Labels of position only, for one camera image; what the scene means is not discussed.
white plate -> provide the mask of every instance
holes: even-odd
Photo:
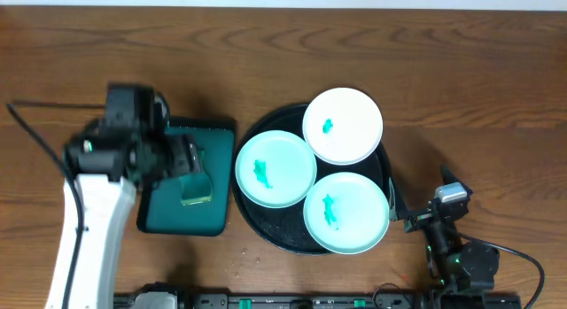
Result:
[[[263,132],[238,153],[235,173],[246,197],[269,208],[298,203],[313,187],[317,176],[315,155],[297,135]]]
[[[334,88],[316,97],[303,117],[303,136],[315,155],[344,166],[367,158],[382,138],[382,114],[357,89]]]
[[[303,218],[322,247],[356,254],[374,247],[388,229],[388,201],[360,174],[341,172],[318,181],[307,194]]]

wooden table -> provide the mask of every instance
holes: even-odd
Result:
[[[162,91],[172,113],[229,115],[237,136],[275,108],[336,86],[367,91],[409,204],[447,162],[475,191],[458,228],[545,267],[538,308],[567,285],[567,14],[190,8],[0,8],[0,99],[103,103],[106,83]],[[98,111],[25,110],[55,147]],[[63,180],[0,112],[0,308],[37,308],[50,287]],[[128,223],[116,290],[147,282],[238,292],[425,288],[425,242],[393,223],[358,256],[305,257],[258,237],[229,201],[215,238],[146,235]],[[501,254],[497,290],[527,302],[538,276]]]

green tray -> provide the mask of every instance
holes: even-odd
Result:
[[[235,146],[231,120],[171,118],[166,133],[191,134],[205,149],[203,168],[213,183],[211,201],[182,205],[179,180],[169,179],[144,189],[137,226],[144,233],[217,236],[224,230],[229,200],[229,179]]]

light blue plate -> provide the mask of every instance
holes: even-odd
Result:
[[[324,248],[356,254],[374,247],[388,229],[389,207],[382,190],[360,174],[341,172],[309,191],[303,217],[309,234]]]
[[[258,205],[283,208],[298,203],[315,183],[317,163],[305,141],[290,132],[263,132],[238,153],[235,167],[242,192]]]

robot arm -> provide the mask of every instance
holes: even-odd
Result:
[[[153,89],[110,85],[105,116],[66,144],[65,165],[74,177],[82,211],[77,211],[66,182],[63,233],[46,309],[112,308],[120,243],[136,189],[202,172],[197,146],[188,135],[166,135],[167,119],[167,103]],[[73,257],[74,275],[67,286]]]
[[[84,232],[75,267],[69,308],[113,308],[114,277],[126,221],[136,188],[125,178],[109,182],[106,174],[79,174],[75,180],[84,204]],[[46,309],[61,308],[73,255],[77,211],[66,183],[65,220]]]

